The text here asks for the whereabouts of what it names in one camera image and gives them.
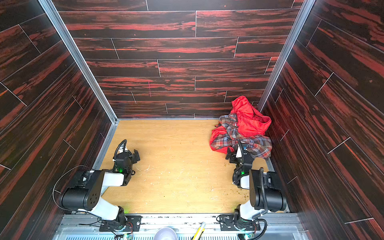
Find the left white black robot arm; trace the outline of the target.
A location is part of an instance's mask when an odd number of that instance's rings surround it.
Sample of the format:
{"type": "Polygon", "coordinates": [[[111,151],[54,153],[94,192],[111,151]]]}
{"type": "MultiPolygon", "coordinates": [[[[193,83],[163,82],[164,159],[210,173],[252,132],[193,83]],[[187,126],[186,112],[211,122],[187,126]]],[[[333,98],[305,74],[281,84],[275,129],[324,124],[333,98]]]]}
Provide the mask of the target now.
{"type": "Polygon", "coordinates": [[[140,161],[137,150],[127,149],[127,140],[120,142],[113,156],[110,170],[87,170],[74,174],[69,186],[59,195],[58,206],[67,211],[88,213],[101,220],[101,231],[123,232],[134,230],[121,206],[102,198],[103,189],[127,186],[136,174],[133,165],[140,161]]]}

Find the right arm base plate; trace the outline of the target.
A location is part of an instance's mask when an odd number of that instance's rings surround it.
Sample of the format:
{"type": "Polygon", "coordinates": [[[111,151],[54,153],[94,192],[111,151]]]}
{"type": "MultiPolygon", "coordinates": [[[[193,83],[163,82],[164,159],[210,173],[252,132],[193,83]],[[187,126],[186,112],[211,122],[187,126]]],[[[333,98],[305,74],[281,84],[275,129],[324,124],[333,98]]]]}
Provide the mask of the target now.
{"type": "Polygon", "coordinates": [[[260,224],[256,221],[244,220],[235,217],[234,214],[222,214],[216,218],[220,224],[221,231],[260,231],[260,224]]]}

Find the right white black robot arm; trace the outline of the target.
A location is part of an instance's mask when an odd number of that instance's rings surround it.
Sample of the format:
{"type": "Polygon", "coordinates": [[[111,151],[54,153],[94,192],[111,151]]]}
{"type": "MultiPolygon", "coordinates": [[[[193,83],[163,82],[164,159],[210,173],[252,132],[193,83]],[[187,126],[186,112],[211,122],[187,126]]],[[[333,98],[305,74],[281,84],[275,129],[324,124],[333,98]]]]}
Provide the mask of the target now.
{"type": "Polygon", "coordinates": [[[222,230],[258,231],[263,215],[286,209],[287,200],[279,176],[275,172],[265,172],[262,167],[254,170],[255,158],[240,141],[235,151],[227,152],[226,159],[236,165],[233,184],[239,189],[248,190],[249,200],[238,205],[233,214],[221,217],[222,230]]]}

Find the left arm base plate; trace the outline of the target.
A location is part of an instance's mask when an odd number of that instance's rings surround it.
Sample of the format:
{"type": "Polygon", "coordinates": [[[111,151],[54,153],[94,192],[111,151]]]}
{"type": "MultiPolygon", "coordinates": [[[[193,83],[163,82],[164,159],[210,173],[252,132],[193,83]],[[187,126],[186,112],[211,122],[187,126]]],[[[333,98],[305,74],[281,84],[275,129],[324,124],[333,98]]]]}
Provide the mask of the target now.
{"type": "Polygon", "coordinates": [[[106,221],[102,220],[100,232],[138,232],[141,227],[142,216],[125,215],[124,219],[106,221]]]}

